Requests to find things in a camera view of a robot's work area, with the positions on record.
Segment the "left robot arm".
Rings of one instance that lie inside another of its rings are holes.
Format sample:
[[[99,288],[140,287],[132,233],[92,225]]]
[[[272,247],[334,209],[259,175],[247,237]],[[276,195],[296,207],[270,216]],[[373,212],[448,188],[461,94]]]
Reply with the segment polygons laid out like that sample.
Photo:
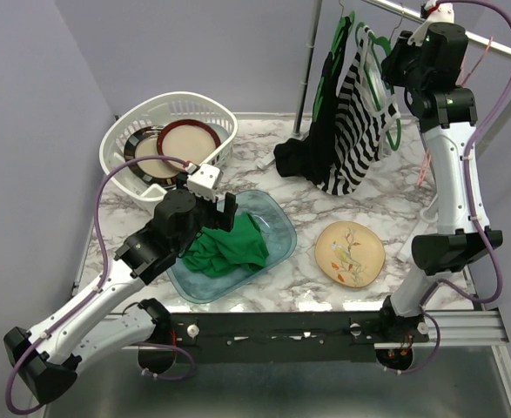
[[[141,303],[111,330],[100,323],[173,266],[203,228],[231,231],[237,209],[232,193],[219,208],[217,197],[187,188],[168,192],[152,219],[124,240],[114,259],[104,259],[95,281],[35,326],[13,327],[3,337],[13,367],[7,386],[20,377],[43,406],[64,394],[81,367],[99,355],[135,343],[163,342],[170,331],[169,313],[156,301]]]

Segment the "green hanger with striped top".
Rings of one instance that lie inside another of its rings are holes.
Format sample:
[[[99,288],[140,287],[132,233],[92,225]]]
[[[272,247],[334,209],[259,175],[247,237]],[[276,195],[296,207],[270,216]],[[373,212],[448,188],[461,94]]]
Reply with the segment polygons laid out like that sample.
[[[356,44],[362,46],[363,71],[373,98],[373,107],[377,111],[384,109],[394,111],[393,122],[385,132],[384,139],[384,144],[387,146],[386,154],[390,154],[400,147],[402,126],[394,89],[382,79],[380,53],[387,57],[392,47],[386,37],[377,36],[364,22],[357,24],[354,36]]]

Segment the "black white striped tank top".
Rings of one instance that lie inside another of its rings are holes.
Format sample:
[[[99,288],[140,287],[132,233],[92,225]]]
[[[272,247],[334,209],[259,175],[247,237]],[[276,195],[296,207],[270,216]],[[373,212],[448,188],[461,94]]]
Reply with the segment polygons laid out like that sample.
[[[373,163],[390,147],[387,134],[398,129],[400,112],[392,92],[380,96],[367,82],[371,44],[360,40],[340,87],[333,133],[333,162],[318,188],[330,195],[348,195],[359,187]]]

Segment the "green tank top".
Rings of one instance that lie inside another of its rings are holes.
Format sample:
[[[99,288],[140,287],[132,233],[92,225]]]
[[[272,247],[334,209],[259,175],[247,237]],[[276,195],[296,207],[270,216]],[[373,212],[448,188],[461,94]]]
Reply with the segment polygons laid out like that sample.
[[[182,256],[182,262],[190,271],[214,279],[239,268],[256,273],[266,267],[268,257],[259,224],[245,212],[235,217],[230,232],[203,228]]]

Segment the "pink wire hanger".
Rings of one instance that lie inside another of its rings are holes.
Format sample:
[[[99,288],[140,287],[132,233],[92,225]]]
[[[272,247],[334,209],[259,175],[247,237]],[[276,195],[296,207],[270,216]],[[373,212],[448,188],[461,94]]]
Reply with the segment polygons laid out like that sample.
[[[472,76],[472,74],[475,72],[477,67],[481,64],[481,61],[484,59],[484,57],[487,55],[489,49],[491,48],[491,44],[492,44],[493,41],[494,41],[494,38],[490,37],[488,42],[487,42],[487,46],[486,46],[485,50],[482,52],[480,58],[475,63],[473,68],[465,76],[462,76],[462,77],[459,78],[459,82],[460,82],[461,85],[465,85],[467,83],[467,81]],[[424,155],[424,157],[422,159],[422,163],[421,163],[421,167],[420,167],[420,172],[419,172],[419,175],[418,175],[418,178],[417,178],[417,182],[416,182],[416,186],[417,187],[421,187],[422,183],[426,180],[427,174],[430,171],[430,165],[431,165],[432,157],[431,157],[430,152],[429,152],[429,150],[427,149],[426,146],[424,146],[424,150],[425,150],[425,155]]]

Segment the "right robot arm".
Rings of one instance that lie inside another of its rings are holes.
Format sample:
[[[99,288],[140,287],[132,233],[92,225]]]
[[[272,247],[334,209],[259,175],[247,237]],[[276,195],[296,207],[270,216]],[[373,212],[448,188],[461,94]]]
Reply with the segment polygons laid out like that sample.
[[[414,236],[414,266],[380,310],[381,342],[399,343],[417,331],[422,308],[437,287],[485,255],[494,257],[503,241],[481,200],[474,94],[457,84],[467,44],[458,24],[424,24],[416,32],[401,32],[381,64],[383,80],[411,97],[407,106],[432,158],[438,202],[436,233]]]

